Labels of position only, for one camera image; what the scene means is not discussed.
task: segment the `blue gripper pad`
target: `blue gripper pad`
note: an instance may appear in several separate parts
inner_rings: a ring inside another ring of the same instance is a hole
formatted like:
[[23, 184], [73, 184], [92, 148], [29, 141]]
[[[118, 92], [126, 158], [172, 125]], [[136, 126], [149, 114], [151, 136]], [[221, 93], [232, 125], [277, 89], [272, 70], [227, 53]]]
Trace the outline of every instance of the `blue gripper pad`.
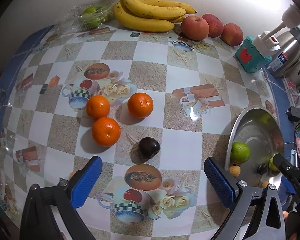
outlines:
[[204, 161], [203, 168], [204, 173], [213, 186], [223, 206], [232, 210], [235, 204], [234, 190], [230, 187], [228, 182], [210, 159], [206, 159]]
[[100, 176], [102, 171], [101, 158], [94, 156], [93, 161], [89, 161], [83, 168], [84, 174], [81, 176], [75, 187], [71, 192], [71, 204], [76, 210], [78, 207], [82, 207], [94, 184]]

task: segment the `metal screw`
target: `metal screw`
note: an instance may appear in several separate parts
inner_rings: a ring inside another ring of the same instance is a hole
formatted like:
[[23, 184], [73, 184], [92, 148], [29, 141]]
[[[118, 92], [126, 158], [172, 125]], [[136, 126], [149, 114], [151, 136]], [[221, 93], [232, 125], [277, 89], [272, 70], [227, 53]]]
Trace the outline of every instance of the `metal screw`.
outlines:
[[276, 189], [275, 184], [269, 184], [270, 189]]
[[61, 187], [67, 186], [68, 185], [68, 181], [66, 179], [63, 179], [62, 181], [60, 181], [59, 184], [60, 184]]
[[30, 189], [32, 189], [32, 190], [36, 190], [37, 188], [38, 188], [38, 184], [33, 184], [31, 187], [30, 187]]
[[239, 181], [239, 185], [240, 185], [241, 187], [246, 187], [248, 184], [247, 184], [244, 180], [240, 180], [240, 181]]

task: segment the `yellow banana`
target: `yellow banana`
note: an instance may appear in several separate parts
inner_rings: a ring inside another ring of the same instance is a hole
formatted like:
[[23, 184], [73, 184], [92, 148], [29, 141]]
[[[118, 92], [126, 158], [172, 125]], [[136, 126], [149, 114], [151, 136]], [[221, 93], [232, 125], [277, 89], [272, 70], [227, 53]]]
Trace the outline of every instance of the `yellow banana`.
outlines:
[[184, 16], [181, 16], [181, 17], [179, 17], [179, 18], [177, 18], [177, 19], [173, 18], [173, 19], [170, 19], [169, 22], [172, 22], [172, 23], [180, 23], [180, 22], [183, 21], [184, 18], [185, 18]]
[[123, 0], [112, 9], [114, 17], [123, 26], [143, 32], [166, 32], [174, 28], [174, 24], [166, 20], [144, 19], [132, 15], [124, 6]]
[[140, 0], [141, 3], [145, 3], [153, 6], [160, 7], [180, 7], [186, 10], [186, 14], [196, 14], [197, 12], [189, 4], [167, 0]]
[[139, 0], [123, 0], [123, 3], [133, 14], [142, 18], [170, 20], [186, 14], [183, 8], [153, 6]]

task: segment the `metal bowl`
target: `metal bowl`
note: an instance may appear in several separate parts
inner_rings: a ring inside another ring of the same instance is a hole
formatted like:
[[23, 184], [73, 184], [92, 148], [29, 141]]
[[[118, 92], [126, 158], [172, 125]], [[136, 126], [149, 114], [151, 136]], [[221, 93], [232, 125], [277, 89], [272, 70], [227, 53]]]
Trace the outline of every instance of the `metal bowl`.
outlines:
[[[242, 164], [230, 161], [233, 142], [243, 142], [250, 147], [251, 155]], [[232, 164], [241, 168], [239, 180], [245, 180], [248, 185], [260, 187], [264, 181], [275, 184], [278, 188], [282, 174], [279, 171], [267, 172], [260, 175], [257, 170], [262, 163], [268, 163], [276, 153], [284, 155], [284, 143], [279, 126], [272, 114], [263, 106], [249, 106], [238, 116], [231, 131], [228, 144], [225, 170]]]

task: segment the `green fruit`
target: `green fruit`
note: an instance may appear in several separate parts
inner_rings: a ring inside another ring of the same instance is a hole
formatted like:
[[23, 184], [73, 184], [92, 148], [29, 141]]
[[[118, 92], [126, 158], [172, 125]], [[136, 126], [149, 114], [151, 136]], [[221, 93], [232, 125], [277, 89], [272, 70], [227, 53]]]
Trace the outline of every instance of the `green fruit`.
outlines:
[[245, 163], [250, 158], [250, 148], [242, 142], [232, 143], [231, 162]]
[[84, 10], [83, 14], [86, 14], [86, 13], [93, 13], [97, 10], [97, 7], [89, 7], [87, 9]]
[[269, 164], [268, 164], [269, 168], [273, 171], [278, 171], [279, 169], [273, 164], [273, 157], [271, 157], [271, 159], [269, 160]]

